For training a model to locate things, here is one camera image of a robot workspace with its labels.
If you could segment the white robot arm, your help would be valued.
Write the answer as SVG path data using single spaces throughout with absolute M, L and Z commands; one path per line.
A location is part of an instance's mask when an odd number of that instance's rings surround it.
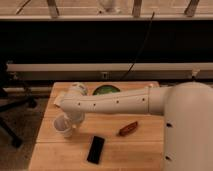
M 163 171 L 213 171 L 213 88 L 199 82 L 90 95 L 82 83 L 59 98 L 53 125 L 65 137 L 87 113 L 164 117 Z

